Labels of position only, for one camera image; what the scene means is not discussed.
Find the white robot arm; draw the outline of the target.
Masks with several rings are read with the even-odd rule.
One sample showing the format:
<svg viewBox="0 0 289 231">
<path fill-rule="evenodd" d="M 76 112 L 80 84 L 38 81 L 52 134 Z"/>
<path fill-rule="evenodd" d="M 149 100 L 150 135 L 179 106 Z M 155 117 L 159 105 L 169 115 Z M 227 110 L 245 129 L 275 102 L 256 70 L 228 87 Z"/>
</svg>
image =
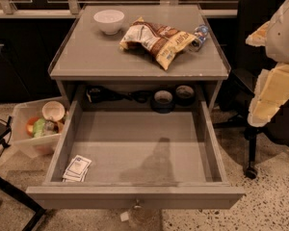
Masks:
<svg viewBox="0 0 289 231">
<path fill-rule="evenodd" d="M 250 102 L 248 123 L 263 127 L 289 100 L 289 0 L 285 0 L 269 21 L 246 39 L 251 46 L 264 46 L 276 65 L 262 69 Z"/>
</svg>

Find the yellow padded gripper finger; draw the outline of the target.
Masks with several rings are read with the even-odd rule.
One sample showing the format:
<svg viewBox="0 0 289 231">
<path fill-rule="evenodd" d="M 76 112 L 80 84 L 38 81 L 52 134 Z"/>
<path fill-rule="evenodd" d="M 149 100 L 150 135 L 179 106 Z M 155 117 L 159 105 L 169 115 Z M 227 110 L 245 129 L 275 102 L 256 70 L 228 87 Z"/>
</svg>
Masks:
<svg viewBox="0 0 289 231">
<path fill-rule="evenodd" d="M 271 121 L 280 107 L 289 100 L 289 64 L 277 63 L 259 74 L 250 102 L 248 123 L 263 127 Z"/>
</svg>

